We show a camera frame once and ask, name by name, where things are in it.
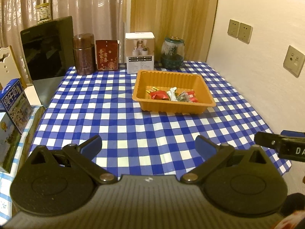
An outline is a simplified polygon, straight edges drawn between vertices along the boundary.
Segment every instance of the white wall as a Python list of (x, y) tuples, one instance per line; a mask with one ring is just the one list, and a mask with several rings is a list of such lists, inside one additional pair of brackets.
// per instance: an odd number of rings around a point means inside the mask
[[(250, 44), (228, 36), (229, 20), (253, 26)], [(219, 0), (207, 63), (226, 78), (275, 133), (305, 131), (305, 67), (283, 68), (288, 46), (305, 53), (305, 0)], [(293, 162), (289, 192), (305, 193), (305, 164)]]

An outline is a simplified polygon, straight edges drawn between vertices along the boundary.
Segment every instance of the glass jar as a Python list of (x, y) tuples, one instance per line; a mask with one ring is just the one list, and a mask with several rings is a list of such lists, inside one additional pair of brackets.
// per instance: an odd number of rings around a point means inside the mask
[(42, 3), (36, 6), (37, 23), (44, 23), (52, 20), (49, 3)]
[(184, 40), (166, 37), (161, 49), (161, 64), (166, 69), (178, 69), (183, 65)]

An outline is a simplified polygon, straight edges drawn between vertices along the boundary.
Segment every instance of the red candy wrapper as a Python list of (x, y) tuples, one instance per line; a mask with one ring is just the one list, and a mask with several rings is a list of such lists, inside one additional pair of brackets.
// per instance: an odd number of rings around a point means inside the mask
[(195, 91), (188, 91), (187, 94), (189, 95), (189, 98), (191, 100), (191, 102), (199, 102), (195, 96)]
[(169, 100), (167, 93), (164, 90), (157, 90), (149, 93), (153, 100)]

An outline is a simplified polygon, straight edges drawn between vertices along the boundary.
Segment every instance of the metal bolt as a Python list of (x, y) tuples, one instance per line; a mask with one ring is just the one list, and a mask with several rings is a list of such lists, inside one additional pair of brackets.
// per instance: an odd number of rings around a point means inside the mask
[(198, 176), (194, 173), (186, 173), (183, 175), (183, 179), (187, 182), (196, 181), (198, 179)]
[(114, 179), (114, 175), (111, 173), (104, 173), (100, 175), (100, 179), (104, 182), (109, 182)]

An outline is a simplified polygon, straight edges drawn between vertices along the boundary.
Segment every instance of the electrical outlet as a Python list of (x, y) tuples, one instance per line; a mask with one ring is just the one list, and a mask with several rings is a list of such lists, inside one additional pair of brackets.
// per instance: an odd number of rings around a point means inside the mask
[(234, 38), (237, 38), (238, 31), (239, 31), (239, 25), (240, 25), (240, 22), (230, 20), (229, 28), (228, 28), (228, 35), (230, 35)]
[(253, 27), (251, 27), (247, 24), (241, 23), (239, 26), (238, 39), (249, 44), (251, 35), (252, 35), (252, 30), (253, 30)]
[(305, 55), (293, 48), (288, 47), (286, 58), (284, 60), (284, 68), (289, 70), (296, 77), (299, 77), (305, 61)]

